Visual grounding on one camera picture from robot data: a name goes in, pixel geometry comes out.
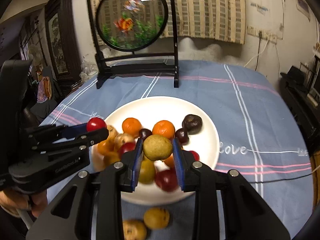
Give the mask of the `left hand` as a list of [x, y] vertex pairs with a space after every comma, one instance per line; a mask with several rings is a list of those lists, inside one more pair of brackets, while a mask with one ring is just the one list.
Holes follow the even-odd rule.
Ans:
[[48, 205], [47, 191], [33, 194], [30, 197], [23, 195], [13, 189], [1, 191], [1, 208], [8, 214], [19, 217], [17, 210], [29, 210], [34, 217], [44, 211]]

